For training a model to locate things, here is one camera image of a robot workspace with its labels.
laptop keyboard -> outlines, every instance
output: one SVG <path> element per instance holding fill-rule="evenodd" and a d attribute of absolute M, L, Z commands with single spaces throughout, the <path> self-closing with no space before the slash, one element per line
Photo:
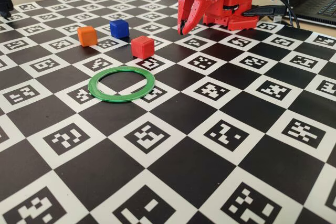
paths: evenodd
<path fill-rule="evenodd" d="M 336 17 L 336 0 L 330 0 L 319 10 L 318 14 Z"/>

red cube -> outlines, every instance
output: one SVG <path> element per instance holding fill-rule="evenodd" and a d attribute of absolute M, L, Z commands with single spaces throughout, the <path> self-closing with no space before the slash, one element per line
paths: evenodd
<path fill-rule="evenodd" d="M 147 59 L 154 55 L 154 39 L 140 36 L 132 40 L 132 54 L 140 59 Z"/>

ring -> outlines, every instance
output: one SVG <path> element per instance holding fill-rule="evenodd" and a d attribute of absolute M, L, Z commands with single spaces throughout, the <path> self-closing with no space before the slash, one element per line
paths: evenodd
<path fill-rule="evenodd" d="M 135 72 L 139 73 L 142 76 L 144 76 L 147 79 L 147 84 L 139 91 L 133 93 L 133 94 L 126 94 L 126 95 L 110 95 L 110 94 L 105 94 L 101 92 L 98 87 L 98 81 L 100 81 L 102 78 L 105 76 L 116 73 L 116 72 Z M 106 102 L 129 102 L 141 97 L 144 97 L 147 95 L 149 92 L 152 91 L 152 89 L 155 86 L 155 78 L 154 75 L 152 75 L 149 71 L 142 69 L 142 68 L 137 68 L 137 67 L 128 67 L 128 66 L 123 66 L 123 67 L 115 67 L 115 68 L 109 68 L 106 70 L 103 70 L 99 72 L 98 74 L 94 75 L 91 80 L 89 81 L 89 91 L 90 93 Z"/>

blue cube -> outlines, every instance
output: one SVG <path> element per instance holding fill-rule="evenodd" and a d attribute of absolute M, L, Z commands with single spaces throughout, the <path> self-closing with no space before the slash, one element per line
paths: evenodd
<path fill-rule="evenodd" d="M 110 21 L 111 35 L 114 38 L 121 39 L 130 36 L 128 23 L 125 20 L 118 19 Z"/>

cube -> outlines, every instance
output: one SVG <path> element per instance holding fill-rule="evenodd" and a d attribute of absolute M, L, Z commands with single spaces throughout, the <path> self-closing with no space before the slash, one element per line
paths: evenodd
<path fill-rule="evenodd" d="M 114 38 L 121 39 L 130 36 L 128 23 L 125 20 L 118 19 L 110 21 L 111 35 Z"/>
<path fill-rule="evenodd" d="M 140 36 L 131 41 L 132 54 L 140 59 L 147 59 L 154 55 L 154 39 Z"/>
<path fill-rule="evenodd" d="M 78 27 L 77 34 L 83 47 L 93 46 L 98 43 L 96 30 L 92 26 Z"/>

